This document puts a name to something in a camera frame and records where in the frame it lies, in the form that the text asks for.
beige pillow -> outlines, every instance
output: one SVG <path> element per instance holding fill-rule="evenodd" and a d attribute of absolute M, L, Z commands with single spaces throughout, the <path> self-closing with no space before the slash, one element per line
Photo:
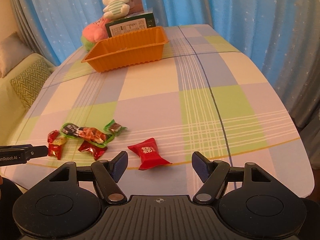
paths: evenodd
<path fill-rule="evenodd" d="M 17 33 L 0 42 L 0 76 L 5 77 L 10 70 L 28 57 L 32 50 L 19 38 Z"/>

orange plastic tray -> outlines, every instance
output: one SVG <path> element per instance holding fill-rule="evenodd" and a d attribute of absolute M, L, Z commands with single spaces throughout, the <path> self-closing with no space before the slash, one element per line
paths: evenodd
<path fill-rule="evenodd" d="M 99 41 L 81 61 L 97 72 L 160 60 L 168 43 L 163 27 L 133 31 Z"/>

red candy wrapper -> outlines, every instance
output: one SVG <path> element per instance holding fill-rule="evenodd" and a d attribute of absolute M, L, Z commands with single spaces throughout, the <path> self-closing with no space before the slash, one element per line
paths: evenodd
<path fill-rule="evenodd" d="M 54 130 L 48 134 L 48 156 L 56 156 L 61 159 L 64 144 L 67 138 L 62 136 L 58 130 Z"/>
<path fill-rule="evenodd" d="M 150 138 L 141 143 L 128 146 L 141 159 L 139 170 L 144 171 L 158 165 L 172 164 L 159 155 L 158 146 L 154 138 Z"/>
<path fill-rule="evenodd" d="M 93 156 L 94 160 L 97 161 L 108 149 L 108 147 L 100 148 L 91 143 L 84 141 L 79 147 L 79 152 L 89 152 Z"/>

green candy wrapper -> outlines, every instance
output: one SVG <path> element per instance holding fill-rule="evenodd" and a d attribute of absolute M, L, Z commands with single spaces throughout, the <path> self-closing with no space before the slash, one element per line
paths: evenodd
<path fill-rule="evenodd" d="M 118 123 L 115 122 L 114 119 L 112 119 L 111 122 L 104 127 L 104 131 L 106 132 L 109 131 L 114 136 L 118 136 L 124 129 L 127 129 L 127 127 L 119 125 Z"/>
<path fill-rule="evenodd" d="M 96 128 L 79 127 L 73 123 L 65 123 L 61 130 L 67 138 L 83 139 L 99 148 L 105 148 L 115 137 L 112 134 L 105 134 Z"/>

table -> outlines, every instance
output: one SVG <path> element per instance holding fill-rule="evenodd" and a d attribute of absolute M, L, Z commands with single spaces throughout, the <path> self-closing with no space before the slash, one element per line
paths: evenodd
<path fill-rule="evenodd" d="M 128 127 L 103 156 L 129 155 L 119 181 L 123 192 L 183 195 L 202 185 L 191 166 L 199 151 L 232 166 L 255 162 L 300 197 L 314 187 L 302 141 L 277 94 L 254 63 L 208 25 L 165 28 L 170 40 L 163 59 L 105 73 L 81 63 L 83 48 L 47 80 L 12 143 L 47 144 L 47 134 L 65 122 L 102 130 L 112 118 Z M 128 145 L 154 137 L 171 166 L 139 171 Z M 30 188 L 66 161 L 90 165 L 93 158 L 69 140 L 63 159 L 33 159 L 2 169 Z M 92 190 L 92 185 L 81 184 Z M 227 191 L 240 187 L 232 183 Z"/>

